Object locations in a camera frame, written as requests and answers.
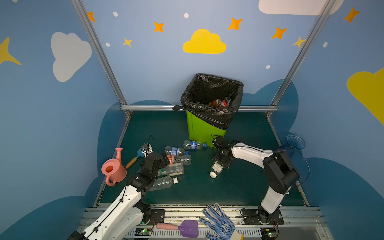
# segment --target plastic bottle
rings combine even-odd
[[[182,147],[165,147],[164,149],[165,153],[167,155],[173,155],[173,156],[183,156],[183,155],[188,155],[189,151],[185,151],[184,148]]]
[[[207,143],[201,143],[200,141],[193,140],[185,140],[183,147],[185,150],[189,149],[202,149],[203,147],[207,147]]]
[[[160,189],[166,189],[170,188],[173,184],[178,183],[177,177],[171,178],[169,176],[161,177],[156,179],[156,181],[153,183],[153,186],[149,191],[156,191]]]
[[[216,100],[208,103],[208,105],[210,105],[212,107],[216,107],[216,108],[218,108],[220,106],[220,104],[221,104],[221,100],[220,99],[216,99]]]
[[[223,100],[222,103],[220,104],[219,108],[221,108],[221,109],[227,109],[230,103],[231,103],[231,98],[226,97],[226,98],[224,98],[224,100]]]
[[[191,161],[192,161],[191,155],[184,155],[184,156],[167,155],[167,156],[169,159],[169,164],[181,162],[183,165],[191,165]]]
[[[184,174],[184,165],[181,162],[169,164],[165,168],[159,169],[159,172],[157,173],[158,176],[175,176],[180,174]]]
[[[221,164],[216,161],[212,167],[211,167],[211,172],[209,173],[209,175],[212,177],[212,178],[216,178],[218,174],[221,173],[221,171],[223,170],[223,166],[221,166]]]

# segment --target pink watering can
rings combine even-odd
[[[111,158],[106,161],[101,167],[101,171],[107,176],[105,183],[108,186],[114,186],[115,183],[121,182],[127,175],[127,170],[121,164],[121,147],[115,148],[117,151],[116,158]]]

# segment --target work glove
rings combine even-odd
[[[220,205],[215,203],[216,210],[208,205],[203,209],[206,218],[200,218],[200,222],[213,230],[214,234],[206,233],[205,238],[208,240],[243,240],[244,236],[238,233],[235,229],[234,223],[227,217],[227,215],[220,208]]]

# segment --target white bottle cap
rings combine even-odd
[[[217,177],[217,174],[215,172],[210,172],[209,175],[212,177],[212,178],[216,178]]]

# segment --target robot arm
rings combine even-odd
[[[169,164],[165,153],[152,152],[148,144],[141,169],[127,181],[116,200],[82,233],[73,232],[68,240],[122,239],[136,225],[147,223],[151,206],[140,201],[153,186],[159,169]]]
[[[242,142],[228,142],[222,136],[212,143],[218,149],[214,160],[229,168],[233,159],[243,159],[263,168],[268,179],[268,190],[257,210],[260,224],[266,224],[278,215],[280,203],[300,174],[284,151],[263,150],[248,146]]]

